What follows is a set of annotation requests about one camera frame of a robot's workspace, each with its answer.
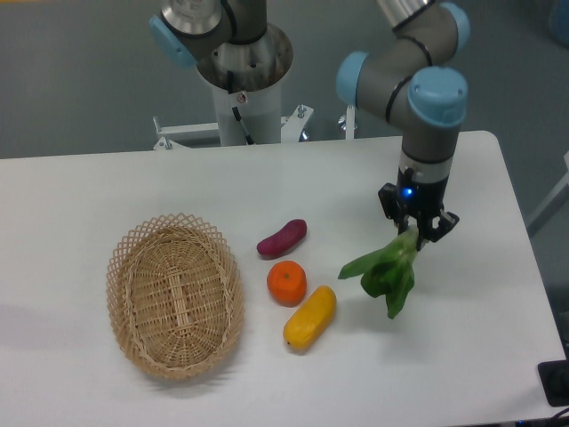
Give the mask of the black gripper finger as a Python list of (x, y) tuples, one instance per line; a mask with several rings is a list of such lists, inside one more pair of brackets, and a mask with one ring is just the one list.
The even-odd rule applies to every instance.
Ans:
[(441, 209), (436, 217), (428, 217), (419, 213), (417, 227), (417, 249), (421, 250), (428, 242), (436, 243), (446, 236), (459, 223), (460, 217), (451, 212)]
[(410, 214), (405, 188), (386, 183), (378, 191), (378, 197), (386, 218), (393, 221), (397, 233), (402, 234), (407, 231)]

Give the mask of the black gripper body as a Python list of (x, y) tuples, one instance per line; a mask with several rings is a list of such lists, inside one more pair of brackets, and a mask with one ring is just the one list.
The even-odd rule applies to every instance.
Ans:
[(405, 217), (412, 217), (418, 222), (420, 229), (432, 229), (433, 220), (440, 215), (444, 208), (444, 196), (448, 182), (445, 177), (436, 182), (418, 182), (412, 177), (413, 169), (401, 170), (397, 174), (396, 201), (399, 213), (394, 222), (398, 228), (407, 228)]

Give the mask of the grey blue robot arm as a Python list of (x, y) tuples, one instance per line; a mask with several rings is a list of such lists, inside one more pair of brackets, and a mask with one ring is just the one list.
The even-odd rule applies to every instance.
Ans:
[[(445, 188), (467, 112), (468, 84), (447, 62), (469, 40), (466, 13), (437, 1), (382, 1), (395, 35), (382, 55), (353, 52), (335, 88), (348, 106), (403, 135), (397, 181), (379, 192), (399, 231), (418, 229), (416, 243), (437, 242), (458, 223), (444, 206)], [(149, 20), (171, 62), (195, 68), (215, 94), (225, 146), (280, 142), (280, 85), (293, 49), (268, 21), (263, 1), (166, 1)]]

